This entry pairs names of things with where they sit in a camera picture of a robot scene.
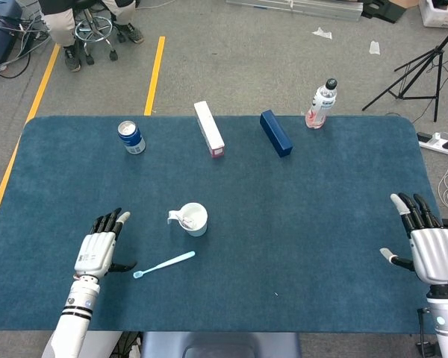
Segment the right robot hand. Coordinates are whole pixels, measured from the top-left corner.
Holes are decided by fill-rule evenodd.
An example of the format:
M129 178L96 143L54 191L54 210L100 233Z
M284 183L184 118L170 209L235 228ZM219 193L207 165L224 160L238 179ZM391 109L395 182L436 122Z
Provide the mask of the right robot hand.
M448 229L423 196L400 192L391 194L390 199L405 228L411 258L403 258L389 248L380 248L380 254L390 264L414 272L426 284L448 285Z

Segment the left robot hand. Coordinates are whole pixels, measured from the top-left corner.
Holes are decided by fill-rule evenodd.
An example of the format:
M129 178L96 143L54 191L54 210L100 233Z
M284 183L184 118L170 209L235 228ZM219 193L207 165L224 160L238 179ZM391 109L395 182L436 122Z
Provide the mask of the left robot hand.
M95 219L90 232L84 237L75 261L73 278L93 277L100 281L109 272L127 272L137 262L119 264L113 261L116 242L123 225L131 216L129 211L120 213L121 207Z

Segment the light blue toothbrush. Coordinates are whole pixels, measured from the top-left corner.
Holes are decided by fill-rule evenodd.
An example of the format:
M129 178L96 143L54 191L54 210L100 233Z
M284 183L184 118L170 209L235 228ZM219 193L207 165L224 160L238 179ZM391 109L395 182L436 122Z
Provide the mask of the light blue toothbrush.
M182 261L191 259L191 258L193 258L195 255L196 255L196 252L195 252L195 251L189 251L189 252L187 252L187 253L184 253L184 254L181 254L181 255L179 255L179 256L177 256L177 257L174 257L174 258L172 258L172 259L169 259L169 260L167 260L167 261L165 261L165 262L162 262L162 263L160 263L160 264L158 264L158 265L156 265L156 266L154 266L154 267L152 267L152 268L148 268L147 270L144 270L144 271L136 271L136 272L133 273L133 278L134 278L134 279L139 279L139 278L141 278L142 276L144 276L145 274L148 274L148 273L153 272L153 271L156 271L156 270L158 270L158 269L163 269L163 268L166 268L166 267L168 267L168 266L175 265L176 263L180 263L180 262L182 262Z

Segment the white printed toothpaste tube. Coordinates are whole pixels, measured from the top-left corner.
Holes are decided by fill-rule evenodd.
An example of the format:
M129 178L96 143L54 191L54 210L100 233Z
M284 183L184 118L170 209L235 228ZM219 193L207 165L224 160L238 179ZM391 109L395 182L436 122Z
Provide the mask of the white printed toothpaste tube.
M189 230L194 230L195 229L196 224L195 224L195 222L194 222L194 220L192 218L187 217L187 216L185 216L182 213L177 214L176 217L177 217L179 223L183 227L185 227L185 228L187 228Z

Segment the white cup with handle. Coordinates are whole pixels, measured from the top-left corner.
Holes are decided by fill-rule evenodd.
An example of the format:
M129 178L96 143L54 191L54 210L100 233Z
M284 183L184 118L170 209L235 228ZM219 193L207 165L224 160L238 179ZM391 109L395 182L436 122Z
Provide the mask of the white cup with handle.
M179 213L182 213L194 220L196 224L194 230L189 230L179 223L176 217ZM205 234L208 227L208 212L203 205L196 202L190 202L185 204L180 210L170 210L168 212L167 223L171 224L171 221L173 220L177 221L180 227L192 237L200 237Z

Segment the blue soda can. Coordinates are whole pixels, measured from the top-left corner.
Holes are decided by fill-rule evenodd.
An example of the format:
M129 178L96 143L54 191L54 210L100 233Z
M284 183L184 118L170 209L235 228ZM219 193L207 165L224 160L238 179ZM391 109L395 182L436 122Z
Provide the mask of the blue soda can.
M146 150L146 142L135 122L130 120L121 122L117 132L128 153L141 154Z

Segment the white pink box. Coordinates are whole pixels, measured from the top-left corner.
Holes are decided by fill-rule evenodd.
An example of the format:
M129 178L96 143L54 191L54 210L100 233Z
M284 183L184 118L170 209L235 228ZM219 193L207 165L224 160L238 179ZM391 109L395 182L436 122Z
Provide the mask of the white pink box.
M205 138L208 150L213 158L225 153L225 143L206 101L196 102L194 110L199 128Z

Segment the blue felt table mat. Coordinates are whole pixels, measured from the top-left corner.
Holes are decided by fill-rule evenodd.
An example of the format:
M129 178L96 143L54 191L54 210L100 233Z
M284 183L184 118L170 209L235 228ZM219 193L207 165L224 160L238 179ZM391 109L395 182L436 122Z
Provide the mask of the blue felt table mat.
M90 327L143 331L415 333L428 287L386 261L410 257L390 196L438 206L412 124L333 116L319 130L280 123L280 157L257 116L221 116L225 153L210 156L196 118L137 116L146 141L129 154L118 116L50 116L24 128L0 205L0 330L53 330L94 220L131 213L118 263L147 270L101 283ZM170 210L208 212L192 237Z

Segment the black tripod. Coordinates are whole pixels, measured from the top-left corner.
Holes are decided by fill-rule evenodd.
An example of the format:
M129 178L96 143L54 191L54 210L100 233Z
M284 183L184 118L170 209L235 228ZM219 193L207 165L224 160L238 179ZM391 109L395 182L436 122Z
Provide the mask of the black tripod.
M442 80L444 71L444 49L448 44L448 34L434 48L413 58L412 60L396 67L393 71L402 70L402 74L387 88L380 92L369 103L362 107L362 111L367 110L375 104L384 95L391 95L396 100L417 101L429 100L429 104L434 104L433 122L438 120L438 108L440 102L440 93L442 86L446 81ZM437 69L435 93L432 95L407 95L407 92L413 87L424 72L430 72L433 68Z

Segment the pink drink plastic bottle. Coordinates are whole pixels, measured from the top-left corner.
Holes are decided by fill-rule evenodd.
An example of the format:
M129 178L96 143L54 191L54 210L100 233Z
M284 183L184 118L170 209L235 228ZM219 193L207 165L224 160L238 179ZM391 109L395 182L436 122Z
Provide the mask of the pink drink plastic bottle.
M317 88L311 102L311 106L305 114L305 123L310 129L321 128L328 115L328 112L335 104L337 97L337 80L328 79L324 85Z

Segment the dark blue long box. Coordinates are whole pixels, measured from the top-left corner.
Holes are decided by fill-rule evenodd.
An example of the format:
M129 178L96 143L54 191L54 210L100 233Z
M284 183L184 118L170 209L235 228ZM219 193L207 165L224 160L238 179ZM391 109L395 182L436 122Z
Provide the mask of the dark blue long box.
M272 143L276 153L280 157L285 157L292 152L293 143L286 134L283 127L272 110L266 110L261 113L260 124L269 141Z

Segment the chrome swivel stool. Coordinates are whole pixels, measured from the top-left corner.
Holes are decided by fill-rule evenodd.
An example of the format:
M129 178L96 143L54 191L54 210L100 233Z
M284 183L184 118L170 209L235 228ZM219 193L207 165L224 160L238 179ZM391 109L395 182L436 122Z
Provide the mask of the chrome swivel stool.
M111 19L93 15L91 9L93 5L103 4L102 0L73 0L73 11L75 15L82 13L84 18L75 24L75 38L84 51L87 65L94 64L94 58L90 52L92 44L104 42L109 48L109 58L111 61L118 60L118 54L111 44L109 37L115 29Z

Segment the person in beige trousers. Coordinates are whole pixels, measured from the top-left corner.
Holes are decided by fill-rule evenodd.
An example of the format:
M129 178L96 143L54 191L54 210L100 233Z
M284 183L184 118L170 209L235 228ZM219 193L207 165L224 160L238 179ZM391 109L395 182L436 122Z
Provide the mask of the person in beige trousers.
M141 31L131 24L136 10L135 0L99 0L110 11L113 24L135 44L144 41ZM38 0L42 19L49 36L64 51L66 67L71 72L81 69L75 44L75 0Z

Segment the white storage bin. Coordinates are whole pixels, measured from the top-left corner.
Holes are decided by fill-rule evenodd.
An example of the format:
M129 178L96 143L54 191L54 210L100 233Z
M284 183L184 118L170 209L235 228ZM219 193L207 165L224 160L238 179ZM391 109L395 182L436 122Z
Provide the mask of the white storage bin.
M419 0L423 25L427 28L448 28L448 9L434 7L432 0Z

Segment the black foam pieces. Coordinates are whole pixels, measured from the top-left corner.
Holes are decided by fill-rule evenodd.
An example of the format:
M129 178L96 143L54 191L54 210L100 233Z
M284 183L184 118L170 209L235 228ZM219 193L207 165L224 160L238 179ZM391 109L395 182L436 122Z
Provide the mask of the black foam pieces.
M361 0L363 4L362 16L368 19L377 18L395 24L406 9L394 4L390 0Z

